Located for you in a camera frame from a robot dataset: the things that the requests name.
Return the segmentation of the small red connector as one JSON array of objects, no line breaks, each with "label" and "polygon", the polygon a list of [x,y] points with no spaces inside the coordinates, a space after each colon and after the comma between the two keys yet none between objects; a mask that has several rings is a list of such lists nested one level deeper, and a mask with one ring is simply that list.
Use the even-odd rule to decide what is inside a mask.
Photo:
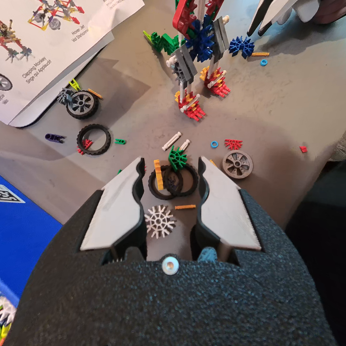
[{"label": "small red connector", "polygon": [[[90,146],[93,144],[93,141],[89,139],[83,139],[82,140],[82,146],[84,149],[89,150]],[[80,153],[81,155],[84,155],[84,152],[80,147],[77,147],[77,152]]]}]

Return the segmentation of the grey connector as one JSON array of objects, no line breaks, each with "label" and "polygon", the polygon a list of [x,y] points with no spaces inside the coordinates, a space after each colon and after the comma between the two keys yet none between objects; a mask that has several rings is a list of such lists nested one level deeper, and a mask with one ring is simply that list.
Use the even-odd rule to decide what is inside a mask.
[{"label": "grey connector", "polygon": [[69,105],[72,102],[74,94],[75,92],[73,90],[63,88],[57,96],[57,101],[62,105]]}]

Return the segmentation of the grey wheel with black tyre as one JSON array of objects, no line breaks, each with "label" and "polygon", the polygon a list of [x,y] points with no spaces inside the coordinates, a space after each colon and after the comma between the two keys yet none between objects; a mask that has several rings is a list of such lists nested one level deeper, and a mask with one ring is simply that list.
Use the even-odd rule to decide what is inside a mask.
[{"label": "grey wheel with black tyre", "polygon": [[98,106],[97,96],[89,91],[81,90],[72,95],[72,101],[66,106],[66,109],[73,118],[84,120],[93,116]]}]

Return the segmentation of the colourful construction toy model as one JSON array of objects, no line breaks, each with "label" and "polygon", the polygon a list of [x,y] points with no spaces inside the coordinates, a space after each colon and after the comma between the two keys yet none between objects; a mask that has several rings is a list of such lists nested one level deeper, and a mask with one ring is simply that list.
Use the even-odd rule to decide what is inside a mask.
[{"label": "colourful construction toy model", "polygon": [[210,65],[201,71],[200,78],[207,90],[214,95],[225,97],[230,89],[225,83],[226,70],[218,66],[228,48],[228,38],[225,24],[229,16],[218,16],[223,0],[175,1],[173,27],[178,35],[171,38],[167,34],[159,36],[156,32],[143,34],[157,51],[164,50],[170,58],[166,61],[172,73],[176,75],[179,91],[175,93],[175,101],[179,110],[188,118],[199,121],[205,116],[199,105],[200,95],[193,94],[192,83],[197,69],[194,60],[204,62],[210,60]]}]

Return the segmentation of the white snowflake connector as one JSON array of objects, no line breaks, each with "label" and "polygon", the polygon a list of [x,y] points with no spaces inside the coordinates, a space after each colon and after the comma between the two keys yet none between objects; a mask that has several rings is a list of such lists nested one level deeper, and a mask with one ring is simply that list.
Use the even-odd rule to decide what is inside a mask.
[{"label": "white snowflake connector", "polygon": [[167,210],[164,205],[156,205],[148,210],[148,214],[144,215],[147,233],[151,233],[151,237],[156,239],[165,237],[175,227],[176,220],[171,214],[171,210]]}]

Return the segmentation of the blue plastic bin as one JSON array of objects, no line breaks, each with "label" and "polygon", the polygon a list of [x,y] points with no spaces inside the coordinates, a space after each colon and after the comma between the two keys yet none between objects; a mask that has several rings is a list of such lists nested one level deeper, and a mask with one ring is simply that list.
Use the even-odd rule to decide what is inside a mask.
[{"label": "blue plastic bin", "polygon": [[1,296],[17,308],[35,265],[62,225],[3,177],[0,184]]}]

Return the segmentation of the printed instruction sheet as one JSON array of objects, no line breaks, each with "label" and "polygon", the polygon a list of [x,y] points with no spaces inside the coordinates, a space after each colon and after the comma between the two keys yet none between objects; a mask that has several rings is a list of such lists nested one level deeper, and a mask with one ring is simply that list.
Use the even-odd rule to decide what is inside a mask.
[{"label": "printed instruction sheet", "polygon": [[143,1],[1,1],[1,122],[10,124],[143,6]]}]

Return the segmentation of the orange connector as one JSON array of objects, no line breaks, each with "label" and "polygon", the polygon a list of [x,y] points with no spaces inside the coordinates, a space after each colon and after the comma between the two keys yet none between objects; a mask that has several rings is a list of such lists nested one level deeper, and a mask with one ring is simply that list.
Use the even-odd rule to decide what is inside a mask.
[{"label": "orange connector", "polygon": [[161,191],[164,189],[164,186],[163,186],[161,165],[158,159],[154,160],[154,168],[155,168],[156,180],[158,184],[158,190]]}]

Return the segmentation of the grey pulley wheel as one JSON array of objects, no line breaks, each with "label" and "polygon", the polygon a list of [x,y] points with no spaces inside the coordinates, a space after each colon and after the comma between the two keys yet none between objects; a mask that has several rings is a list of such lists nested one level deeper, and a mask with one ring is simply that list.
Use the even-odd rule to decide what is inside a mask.
[{"label": "grey pulley wheel", "polygon": [[230,178],[244,179],[252,173],[253,161],[249,154],[232,150],[224,156],[222,168]]}]

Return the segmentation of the blue snowflake connector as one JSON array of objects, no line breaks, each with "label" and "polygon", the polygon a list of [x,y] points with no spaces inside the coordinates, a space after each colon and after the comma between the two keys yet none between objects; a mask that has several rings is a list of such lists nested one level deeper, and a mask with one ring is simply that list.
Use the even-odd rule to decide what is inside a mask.
[{"label": "blue snowflake connector", "polygon": [[236,56],[241,50],[241,56],[244,59],[247,59],[247,57],[252,55],[254,47],[254,42],[252,42],[250,38],[245,37],[245,39],[243,40],[242,36],[236,37],[229,44],[229,53],[231,53],[232,56]]}]

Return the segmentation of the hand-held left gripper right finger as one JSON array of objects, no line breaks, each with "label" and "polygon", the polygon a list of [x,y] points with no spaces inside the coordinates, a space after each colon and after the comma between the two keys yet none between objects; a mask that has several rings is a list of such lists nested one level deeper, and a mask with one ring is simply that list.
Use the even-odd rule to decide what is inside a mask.
[{"label": "hand-held left gripper right finger", "polygon": [[220,262],[237,262],[236,249],[262,251],[240,187],[204,156],[199,157],[198,174],[201,201],[191,230],[193,260],[207,247]]}]

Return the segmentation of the person's right hand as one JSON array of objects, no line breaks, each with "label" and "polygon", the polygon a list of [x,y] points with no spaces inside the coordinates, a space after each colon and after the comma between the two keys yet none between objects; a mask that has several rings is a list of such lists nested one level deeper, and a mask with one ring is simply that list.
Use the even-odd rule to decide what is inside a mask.
[{"label": "person's right hand", "polygon": [[345,0],[321,0],[318,11],[312,18],[315,24],[330,24],[346,15]]}]

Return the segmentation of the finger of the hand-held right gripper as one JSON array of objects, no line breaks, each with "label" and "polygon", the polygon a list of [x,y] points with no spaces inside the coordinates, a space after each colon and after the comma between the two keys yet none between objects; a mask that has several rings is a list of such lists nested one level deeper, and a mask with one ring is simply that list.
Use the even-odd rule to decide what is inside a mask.
[{"label": "finger of the hand-held right gripper", "polygon": [[270,0],[260,0],[253,16],[252,22],[247,31],[247,36],[250,37],[255,29],[261,24],[270,6]]},{"label": "finger of the hand-held right gripper", "polygon": [[275,23],[281,16],[291,9],[293,4],[293,0],[271,1],[258,30],[258,35],[262,36],[273,23]]}]

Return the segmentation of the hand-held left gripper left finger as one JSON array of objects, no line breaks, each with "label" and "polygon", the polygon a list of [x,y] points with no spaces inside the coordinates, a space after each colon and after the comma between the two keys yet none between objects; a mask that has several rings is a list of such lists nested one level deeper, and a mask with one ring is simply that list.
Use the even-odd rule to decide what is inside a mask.
[{"label": "hand-held left gripper left finger", "polygon": [[80,252],[105,250],[114,259],[126,257],[130,247],[147,259],[146,222],[141,198],[144,194],[145,160],[137,157],[103,188],[101,198],[85,232]]}]

